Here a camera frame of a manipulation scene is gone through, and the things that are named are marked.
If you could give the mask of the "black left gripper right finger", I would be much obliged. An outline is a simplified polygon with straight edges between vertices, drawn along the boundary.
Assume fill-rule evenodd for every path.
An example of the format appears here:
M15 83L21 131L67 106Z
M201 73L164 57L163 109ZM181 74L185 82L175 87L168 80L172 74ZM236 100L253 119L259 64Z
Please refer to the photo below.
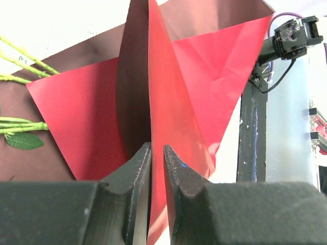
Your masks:
M326 196L311 184L212 183L163 152L171 244L326 244Z

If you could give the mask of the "dark red wrapping paper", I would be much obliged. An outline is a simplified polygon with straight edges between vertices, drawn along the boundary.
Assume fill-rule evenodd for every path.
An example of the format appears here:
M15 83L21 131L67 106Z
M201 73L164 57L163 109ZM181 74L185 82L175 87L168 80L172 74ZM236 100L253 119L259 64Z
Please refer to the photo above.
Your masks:
M169 230L164 147L203 177L256 64L265 1L131 1L126 22L45 60L27 85L59 148L1 154L1 182L100 181L151 144L147 241Z

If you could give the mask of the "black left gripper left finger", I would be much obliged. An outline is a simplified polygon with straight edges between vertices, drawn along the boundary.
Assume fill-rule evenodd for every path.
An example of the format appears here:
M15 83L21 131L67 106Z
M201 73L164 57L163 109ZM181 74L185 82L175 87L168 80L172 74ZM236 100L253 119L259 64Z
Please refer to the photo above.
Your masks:
M1 182L1 244L145 244L151 144L100 181Z

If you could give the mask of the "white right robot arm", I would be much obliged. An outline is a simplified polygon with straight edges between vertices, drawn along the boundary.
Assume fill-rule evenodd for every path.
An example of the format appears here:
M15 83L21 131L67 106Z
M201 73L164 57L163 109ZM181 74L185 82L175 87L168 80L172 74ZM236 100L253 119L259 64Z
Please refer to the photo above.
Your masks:
M260 93L267 94L276 88L291 70L297 58L306 55L309 47L323 42L324 37L319 34L318 22L319 18L316 16L295 16L293 19L276 28L273 36L264 40L255 67L249 77L249 82ZM260 68L264 64L271 63L270 68L273 69L272 63L277 59L290 60L291 63L277 82L267 90L263 90L265 80L262 77L263 72L260 71Z

